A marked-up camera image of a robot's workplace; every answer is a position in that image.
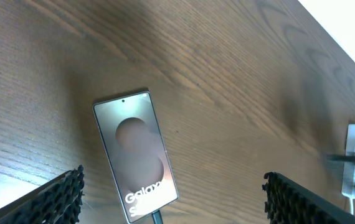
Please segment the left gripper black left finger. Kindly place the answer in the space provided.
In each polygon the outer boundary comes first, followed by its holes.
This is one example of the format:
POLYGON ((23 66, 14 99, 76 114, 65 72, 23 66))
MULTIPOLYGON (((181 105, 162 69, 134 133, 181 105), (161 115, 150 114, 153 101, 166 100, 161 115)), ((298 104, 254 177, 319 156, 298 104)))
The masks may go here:
POLYGON ((0 208, 0 224, 76 224, 81 213, 83 166, 0 208))

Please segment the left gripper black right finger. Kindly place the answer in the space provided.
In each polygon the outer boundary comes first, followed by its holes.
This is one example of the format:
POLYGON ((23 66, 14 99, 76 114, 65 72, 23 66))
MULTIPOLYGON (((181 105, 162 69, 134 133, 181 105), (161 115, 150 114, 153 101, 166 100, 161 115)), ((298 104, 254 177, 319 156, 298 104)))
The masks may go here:
POLYGON ((277 172, 263 176, 265 213, 270 223, 355 224, 355 216, 277 172))

